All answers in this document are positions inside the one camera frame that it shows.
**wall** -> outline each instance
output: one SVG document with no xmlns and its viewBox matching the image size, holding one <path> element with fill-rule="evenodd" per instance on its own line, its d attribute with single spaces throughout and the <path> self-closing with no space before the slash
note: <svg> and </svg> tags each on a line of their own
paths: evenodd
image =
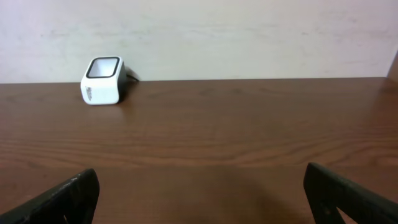
<svg viewBox="0 0 398 224">
<path fill-rule="evenodd" d="M 120 55 L 143 80 L 385 77 L 396 0 L 2 0 L 0 82 L 79 82 Z"/>
</svg>

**tabletop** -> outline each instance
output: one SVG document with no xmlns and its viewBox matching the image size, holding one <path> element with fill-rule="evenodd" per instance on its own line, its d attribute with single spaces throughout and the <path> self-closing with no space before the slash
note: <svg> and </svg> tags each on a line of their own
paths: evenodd
<svg viewBox="0 0 398 224">
<path fill-rule="evenodd" d="M 386 78 L 0 85 L 0 213 L 97 172 L 93 223 L 313 223 L 317 162 L 398 202 L 398 84 Z"/>
</svg>

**white cube device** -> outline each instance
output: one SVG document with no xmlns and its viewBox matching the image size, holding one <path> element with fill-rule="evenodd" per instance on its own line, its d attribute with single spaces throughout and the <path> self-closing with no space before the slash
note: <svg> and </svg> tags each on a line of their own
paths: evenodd
<svg viewBox="0 0 398 224">
<path fill-rule="evenodd" d="M 89 105 L 115 104 L 124 93 L 126 80 L 126 69 L 121 57 L 94 58 L 81 80 L 81 95 Z"/>
</svg>

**brown table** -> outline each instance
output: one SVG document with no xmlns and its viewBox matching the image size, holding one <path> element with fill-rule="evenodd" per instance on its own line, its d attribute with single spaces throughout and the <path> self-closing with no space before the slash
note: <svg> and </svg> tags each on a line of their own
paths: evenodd
<svg viewBox="0 0 398 224">
<path fill-rule="evenodd" d="M 398 202 L 398 84 L 385 78 L 0 85 L 0 213 L 87 167 L 93 223 L 313 223 L 318 162 Z"/>
</svg>

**printed logo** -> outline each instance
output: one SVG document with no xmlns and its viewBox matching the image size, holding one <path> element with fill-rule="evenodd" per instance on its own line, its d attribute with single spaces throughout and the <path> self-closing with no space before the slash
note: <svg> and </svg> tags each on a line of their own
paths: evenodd
<svg viewBox="0 0 398 224">
<path fill-rule="evenodd" d="M 91 87 L 87 87 L 87 86 L 86 86 L 86 92 L 87 92 L 87 97 L 88 97 L 88 100 L 90 100 L 90 101 L 91 101 L 91 99 L 92 99 L 92 95 L 91 95 Z"/>
</svg>

